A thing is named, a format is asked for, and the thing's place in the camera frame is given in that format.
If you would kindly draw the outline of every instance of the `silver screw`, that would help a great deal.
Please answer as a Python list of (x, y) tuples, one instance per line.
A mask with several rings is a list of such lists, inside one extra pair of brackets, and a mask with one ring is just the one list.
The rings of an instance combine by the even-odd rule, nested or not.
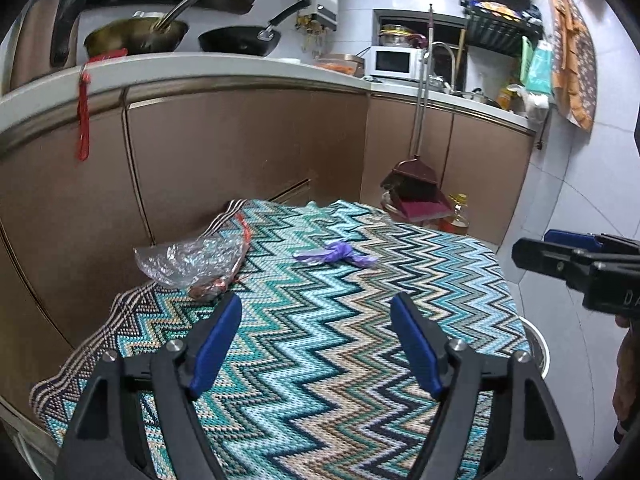
[(113, 363), (118, 358), (118, 353), (115, 350), (107, 350), (102, 354), (102, 360), (108, 363)]
[(528, 363), (529, 361), (531, 361), (531, 354), (529, 352), (523, 352), (522, 350), (514, 352), (513, 356), (519, 363)]
[(468, 344), (462, 341), (462, 339), (452, 339), (449, 341), (449, 348), (454, 352), (462, 352), (468, 348)]
[(169, 352), (179, 352), (183, 347), (184, 342), (182, 341), (182, 339), (171, 339), (171, 341), (166, 344), (166, 349)]

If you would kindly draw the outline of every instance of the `white countertop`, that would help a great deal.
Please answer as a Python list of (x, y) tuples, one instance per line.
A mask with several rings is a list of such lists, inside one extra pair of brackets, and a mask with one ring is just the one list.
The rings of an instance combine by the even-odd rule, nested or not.
[[(81, 67), (76, 66), (56, 72), (0, 98), (0, 132), (30, 117), (75, 101), (78, 98), (80, 71)], [(398, 94), (413, 98), (417, 96), (417, 89), (410, 86), (370, 83), (306, 64), (234, 54), (172, 53), (131, 56), (92, 63), (87, 67), (87, 71), (91, 76), (89, 95), (169, 79), (203, 76), (261, 76), (321, 82), (364, 92)], [(514, 126), (527, 128), (526, 118), (489, 105), (438, 92), (429, 92), (429, 98), (436, 102), (495, 117)]]

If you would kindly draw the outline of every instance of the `zigzag patterned tablecloth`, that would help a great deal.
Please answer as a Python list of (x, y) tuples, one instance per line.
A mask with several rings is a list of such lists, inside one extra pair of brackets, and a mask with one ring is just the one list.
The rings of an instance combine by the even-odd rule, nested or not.
[[(418, 454), (436, 403), (411, 375), (389, 302), (412, 295), (426, 316), (479, 351), (528, 349), (494, 254), (480, 242), (394, 224), (380, 210), (337, 202), (290, 208), (238, 201), (208, 232), (253, 239), (239, 281), (242, 323), (211, 391), (196, 411), (231, 479), (401, 479)], [(292, 254), (348, 240), (380, 259), (375, 269), (308, 267)], [(107, 323), (30, 402), (61, 446), (80, 393), (108, 348), (153, 351), (209, 317), (181, 290), (149, 283), (119, 295)], [(141, 398), (158, 476), (174, 478), (151, 395)], [(460, 478), (478, 468), (490, 397), (483, 395)]]

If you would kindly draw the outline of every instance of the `dish rack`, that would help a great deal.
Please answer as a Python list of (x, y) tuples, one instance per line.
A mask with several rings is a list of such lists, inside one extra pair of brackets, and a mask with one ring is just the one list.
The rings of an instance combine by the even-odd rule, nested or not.
[(529, 0), (460, 0), (467, 16), (466, 44), (517, 57), (522, 52), (523, 36), (534, 46), (542, 38), (544, 28), (541, 25), (532, 25), (523, 18), (498, 10), (475, 6), (474, 1), (497, 2), (516, 12), (529, 8)]

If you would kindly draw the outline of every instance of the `white microwave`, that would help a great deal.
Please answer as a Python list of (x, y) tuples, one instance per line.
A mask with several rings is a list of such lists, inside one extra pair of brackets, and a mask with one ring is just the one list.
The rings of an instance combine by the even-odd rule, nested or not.
[(365, 56), (365, 73), (373, 77), (418, 81), (421, 52), (419, 48), (372, 46)]

